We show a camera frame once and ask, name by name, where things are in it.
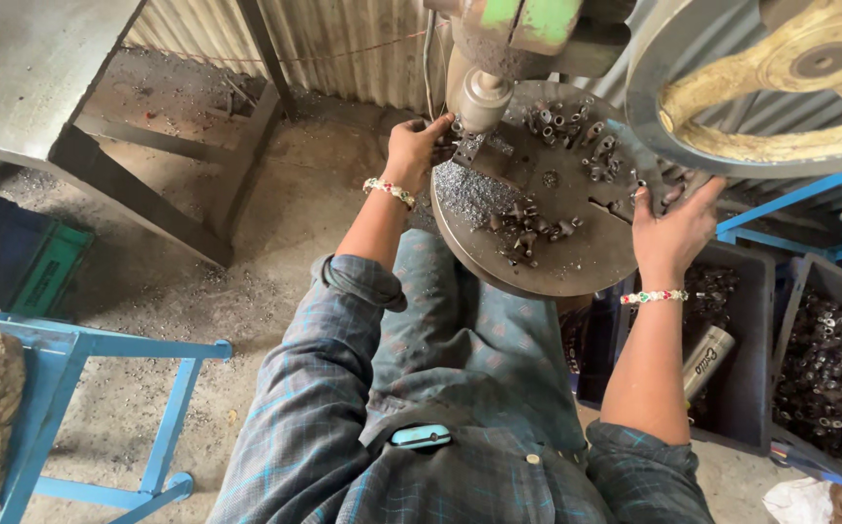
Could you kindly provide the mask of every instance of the blue metal stand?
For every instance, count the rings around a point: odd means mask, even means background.
[[[827,176],[818,182],[814,182],[805,187],[800,187],[788,195],[781,196],[762,206],[755,207],[746,213],[742,213],[734,218],[721,222],[718,224],[718,227],[715,228],[715,232],[718,234],[718,240],[734,244],[738,239],[746,239],[761,244],[776,246],[789,251],[795,251],[797,253],[816,253],[825,256],[832,261],[841,260],[842,245],[834,246],[828,249],[821,249],[781,239],[773,235],[766,235],[764,233],[758,233],[757,231],[741,228],[742,225],[751,222],[755,218],[760,218],[765,214],[779,211],[780,209],[788,205],[795,204],[800,200],[838,188],[842,190],[842,173],[836,173],[831,176]]]
[[[0,492],[0,524],[18,523],[33,492],[130,510],[111,524],[137,522],[160,507],[191,495],[194,481],[190,475],[172,475],[163,491],[165,476],[201,364],[205,358],[229,359],[230,342],[217,340],[207,345],[150,340],[8,313],[0,315],[0,330],[23,343],[27,368],[23,399],[10,435],[6,480]],[[182,360],[137,491],[40,475],[89,356]]]

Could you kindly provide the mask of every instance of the worker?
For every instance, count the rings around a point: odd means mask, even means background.
[[[554,302],[402,234],[452,121],[392,129],[382,182],[265,357],[209,522],[712,522],[689,445],[682,293],[640,305],[589,449]],[[724,184],[660,218],[638,190],[644,291],[683,289]]]

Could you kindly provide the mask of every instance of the blue checkered shirt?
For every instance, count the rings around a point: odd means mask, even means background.
[[[591,448],[578,435],[570,449],[529,423],[519,395],[451,369],[418,382],[425,398],[372,390],[381,316],[405,306],[399,281],[357,256],[323,257],[312,273],[263,362],[208,522],[712,522],[690,446],[597,422]],[[437,373],[449,387],[432,387]],[[418,423],[447,426],[452,442],[387,444]]]

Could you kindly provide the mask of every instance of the bangle bracelet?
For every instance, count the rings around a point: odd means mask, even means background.
[[[632,293],[630,295],[622,295],[622,304],[637,304],[645,302],[653,302],[655,300],[679,300],[684,302],[689,298],[689,293],[682,289],[672,289],[671,291],[641,291],[640,293]]]
[[[391,193],[393,197],[399,198],[401,201],[405,202],[405,205],[408,206],[408,211],[414,210],[414,197],[411,193],[405,191],[401,187],[392,185],[391,182],[385,182],[384,180],[373,177],[363,183],[363,191],[366,191],[367,194],[372,189],[380,189],[386,193]]]

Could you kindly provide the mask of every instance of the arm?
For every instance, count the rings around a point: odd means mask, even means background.
[[[422,132],[397,126],[384,176],[422,186],[450,118]],[[359,435],[382,313],[407,305],[390,271],[405,214],[403,202],[373,191],[336,255],[314,263],[311,290],[263,362],[208,522],[327,521],[371,463]]]
[[[715,200],[725,179],[713,178],[662,218],[650,191],[638,189],[634,254],[645,291],[683,289],[683,274],[715,232]],[[641,430],[671,445],[689,443],[683,397],[683,304],[641,304],[601,404],[601,420]]]
[[[437,165],[452,156],[452,148],[439,146],[438,141],[450,129],[453,119],[453,113],[447,113],[427,129],[421,120],[395,126],[381,179],[417,195],[426,185],[431,163]],[[362,256],[391,270],[407,215],[408,207],[401,200],[372,189],[336,255]]]
[[[649,192],[639,190],[633,237],[644,290],[683,288],[686,268],[715,231],[715,200],[724,187],[724,179],[713,179],[660,219],[650,211]],[[601,420],[587,428],[587,476],[621,522],[712,522],[689,446],[682,315],[679,301],[641,304]]]

